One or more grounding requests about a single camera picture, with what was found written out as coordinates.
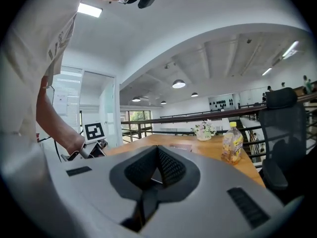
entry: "juice bottle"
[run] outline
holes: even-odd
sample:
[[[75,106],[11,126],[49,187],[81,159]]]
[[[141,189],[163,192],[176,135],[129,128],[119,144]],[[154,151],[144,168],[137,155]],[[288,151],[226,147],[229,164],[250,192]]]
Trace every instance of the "juice bottle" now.
[[[221,159],[230,164],[236,164],[241,159],[241,151],[243,146],[243,136],[237,129],[237,123],[230,123],[230,130],[223,136],[223,151]]]

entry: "black office chair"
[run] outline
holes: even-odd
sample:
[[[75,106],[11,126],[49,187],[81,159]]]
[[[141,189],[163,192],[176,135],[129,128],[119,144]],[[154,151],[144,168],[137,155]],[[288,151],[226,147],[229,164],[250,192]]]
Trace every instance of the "black office chair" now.
[[[267,109],[260,111],[266,159],[263,180],[284,203],[292,199],[288,193],[293,180],[291,170],[306,155],[306,113],[292,88],[266,93]]]

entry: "flower vase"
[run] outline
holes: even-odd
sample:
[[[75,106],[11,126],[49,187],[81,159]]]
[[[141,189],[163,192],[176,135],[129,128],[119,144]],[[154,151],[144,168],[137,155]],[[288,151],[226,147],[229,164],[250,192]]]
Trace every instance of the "flower vase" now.
[[[199,141],[207,141],[211,139],[211,134],[210,133],[199,133],[196,134],[197,135],[197,139]]]

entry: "window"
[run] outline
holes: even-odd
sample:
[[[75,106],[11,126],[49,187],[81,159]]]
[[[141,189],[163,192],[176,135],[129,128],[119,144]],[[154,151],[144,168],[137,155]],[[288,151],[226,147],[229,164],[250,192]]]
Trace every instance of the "window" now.
[[[151,120],[151,111],[144,111],[144,120]]]
[[[144,111],[129,111],[130,121],[142,121],[145,120]],[[137,124],[131,124],[133,129],[138,129]]]
[[[150,120],[151,119],[151,111],[120,111],[121,121],[141,121],[141,120]],[[141,124],[141,128],[148,128],[148,130],[152,130],[152,125],[149,124]],[[137,140],[136,138],[132,138],[129,136],[138,136],[138,132],[136,131],[128,131],[128,130],[138,130],[137,124],[122,124],[121,125],[123,142],[128,143]]]

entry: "bottle label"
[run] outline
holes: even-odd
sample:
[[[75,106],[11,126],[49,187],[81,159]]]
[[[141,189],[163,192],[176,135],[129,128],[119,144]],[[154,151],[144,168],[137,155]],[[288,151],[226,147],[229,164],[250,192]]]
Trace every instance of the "bottle label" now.
[[[233,145],[234,145],[234,154],[236,156],[240,156],[241,155],[241,149],[243,146],[243,136],[241,135],[237,140],[233,141]]]

